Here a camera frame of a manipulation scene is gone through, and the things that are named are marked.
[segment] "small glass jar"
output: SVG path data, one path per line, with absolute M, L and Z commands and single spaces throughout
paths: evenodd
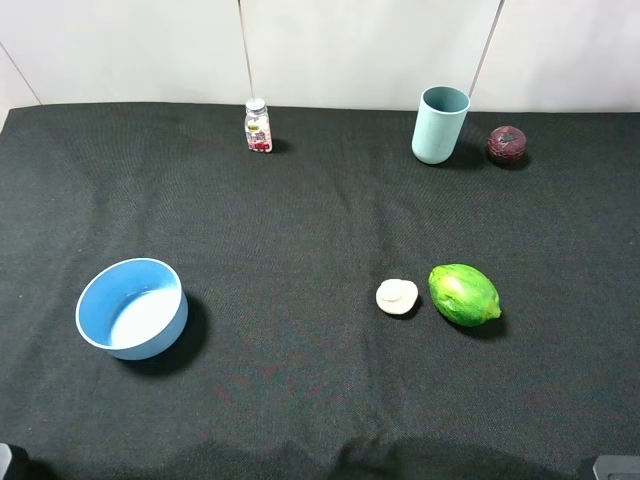
M 254 152 L 269 153 L 273 150 L 271 139 L 271 126 L 267 104 L 261 98 L 247 100 L 247 116 L 244 119 L 244 131 L 247 135 L 249 150 Z

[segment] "light blue cup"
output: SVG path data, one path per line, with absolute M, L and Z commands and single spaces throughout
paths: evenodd
M 469 96 L 452 87 L 431 87 L 422 93 L 411 142 L 418 160 L 435 164 L 451 156 L 470 105 Z
M 169 348 L 187 322 L 187 299 L 176 272 L 152 258 L 133 258 L 103 270 L 76 307 L 80 335 L 124 360 Z

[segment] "blue bowl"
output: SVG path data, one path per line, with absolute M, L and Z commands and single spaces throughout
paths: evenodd
M 80 335 L 124 360 L 169 348 L 187 323 L 187 299 L 176 272 L 152 258 L 111 265 L 84 289 L 76 307 Z

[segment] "bowl rim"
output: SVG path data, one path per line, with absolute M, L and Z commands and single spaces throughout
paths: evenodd
M 149 262 L 157 263 L 157 264 L 163 266 L 164 268 L 166 268 L 167 270 L 169 270 L 169 273 L 171 273 L 171 275 L 173 275 L 173 277 L 176 279 L 176 282 L 177 282 L 177 285 L 178 285 L 178 289 L 179 289 L 179 293 L 180 293 L 180 297 L 179 297 L 179 300 L 178 300 L 178 304 L 176 305 L 175 311 L 173 313 L 173 316 L 169 319 L 167 324 L 162 327 L 162 330 L 160 330 L 160 332 L 158 332 L 156 335 L 152 336 L 151 338 L 148 338 L 148 339 L 144 340 L 143 342 L 136 343 L 135 345 L 129 345 L 128 347 L 124 347 L 124 348 L 123 347 L 114 347 L 112 345 L 104 345 L 102 343 L 96 342 L 95 340 L 92 340 L 84 332 L 84 329 L 82 328 L 82 325 L 80 325 L 80 305 L 82 304 L 82 301 L 84 300 L 85 294 L 89 291 L 89 289 L 94 284 L 94 282 L 98 278 L 100 278 L 102 275 L 107 273 L 109 270 L 112 270 L 112 269 L 114 269 L 116 267 L 119 267 L 120 265 L 124 265 L 125 263 L 139 262 L 139 261 L 149 261 Z M 82 335 L 82 338 L 84 338 L 89 344 L 91 344 L 94 347 L 97 347 L 97 348 L 99 348 L 101 350 L 112 350 L 112 351 L 130 350 L 132 348 L 139 347 L 140 345 L 144 345 L 148 341 L 150 341 L 150 340 L 156 338 L 158 335 L 162 334 L 162 332 L 164 332 L 167 329 L 167 327 L 171 324 L 171 322 L 173 322 L 173 320 L 176 318 L 176 314 L 178 313 L 178 310 L 180 309 L 180 304 L 182 303 L 182 297 L 183 296 L 184 296 L 184 291 L 182 290 L 182 282 L 180 281 L 180 277 L 178 276 L 176 271 L 173 268 L 171 268 L 171 266 L 169 266 L 168 264 L 166 264 L 162 260 L 157 260 L 155 258 L 149 258 L 149 257 L 137 257 L 137 258 L 129 258 L 127 260 L 122 260 L 121 262 L 114 263 L 113 265 L 110 265 L 107 268 L 105 268 L 104 270 L 102 270 L 100 273 L 98 273 L 95 277 L 93 277 L 91 279 L 91 281 L 87 284 L 86 287 L 84 287 L 84 290 L 82 290 L 82 293 L 80 294 L 80 298 L 78 298 L 78 303 L 76 304 L 76 328 L 78 329 L 78 332 L 80 332 L 80 335 Z

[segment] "black cloth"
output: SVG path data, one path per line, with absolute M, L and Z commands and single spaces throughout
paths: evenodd
M 14 110 L 0 135 L 0 441 L 55 479 L 569 479 L 640 453 L 640 116 L 468 115 L 453 157 L 415 113 L 243 107 Z M 507 170 L 482 148 L 529 139 Z M 189 321 L 124 362 L 87 344 L 84 286 L 148 256 Z M 438 264 L 484 272 L 503 316 L 436 311 Z M 388 278 L 421 305 L 380 311 Z

